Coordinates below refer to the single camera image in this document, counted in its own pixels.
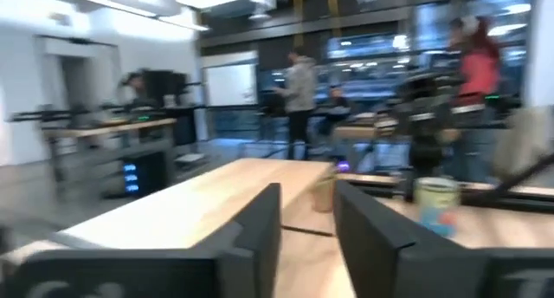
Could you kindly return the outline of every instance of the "blue light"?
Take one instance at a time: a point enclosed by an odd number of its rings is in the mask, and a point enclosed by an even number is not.
[[[133,164],[129,164],[129,165],[124,165],[123,166],[123,171],[124,172],[134,172],[137,170],[137,166],[133,165]]]
[[[137,176],[136,175],[126,175],[125,176],[125,181],[137,181]]]
[[[128,186],[126,186],[126,190],[127,190],[128,192],[130,192],[130,191],[138,191],[138,190],[139,190],[139,186],[138,186],[138,185],[128,185]]]

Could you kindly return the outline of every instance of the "wooden table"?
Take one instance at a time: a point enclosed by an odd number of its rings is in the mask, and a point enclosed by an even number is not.
[[[368,182],[376,183],[380,185],[394,185],[396,184],[396,179],[389,176],[378,176],[378,175],[364,175],[356,173],[339,173],[337,178],[345,181],[358,181],[358,182]],[[493,185],[486,183],[477,183],[477,182],[460,182],[461,186],[465,189],[474,190],[474,191],[486,191],[491,190]],[[545,196],[554,196],[554,188],[544,188],[537,186],[515,186],[511,189],[512,192],[518,194],[529,194],[529,195],[545,195]]]
[[[174,124],[174,119],[143,121],[133,124],[118,126],[105,126],[91,129],[43,129],[42,134],[47,138],[83,138],[101,134],[119,133],[124,131],[139,130],[154,126],[165,126]]]
[[[190,247],[271,182],[282,184],[284,224],[334,231],[332,214],[312,210],[321,192],[311,189],[329,177],[330,169],[327,163],[241,159],[64,232],[120,249]],[[408,217],[416,215],[413,205],[379,201]],[[470,248],[554,247],[550,215],[460,207],[457,231],[454,240]],[[39,241],[6,257],[20,262],[37,251],[62,247]],[[275,297],[354,298],[338,240],[283,230]]]

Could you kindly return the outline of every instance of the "yellow pole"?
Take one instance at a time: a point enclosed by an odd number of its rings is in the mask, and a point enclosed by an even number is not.
[[[304,45],[304,36],[302,33],[302,23],[304,22],[304,0],[294,0],[294,12],[300,21],[300,32],[294,36],[294,47],[301,47]]]
[[[329,12],[331,14],[332,35],[334,37],[341,37],[338,0],[327,0],[327,5],[329,6]]]

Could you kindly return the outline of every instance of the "tin can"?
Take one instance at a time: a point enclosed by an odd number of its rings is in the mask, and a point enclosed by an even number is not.
[[[415,181],[415,202],[420,223],[442,236],[455,233],[455,209],[460,205],[460,188],[449,178],[419,178]]]

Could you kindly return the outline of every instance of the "computer tower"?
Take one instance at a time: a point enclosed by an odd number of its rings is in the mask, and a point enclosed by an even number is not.
[[[163,152],[130,156],[123,163],[125,193],[128,195],[140,198],[169,186]]]

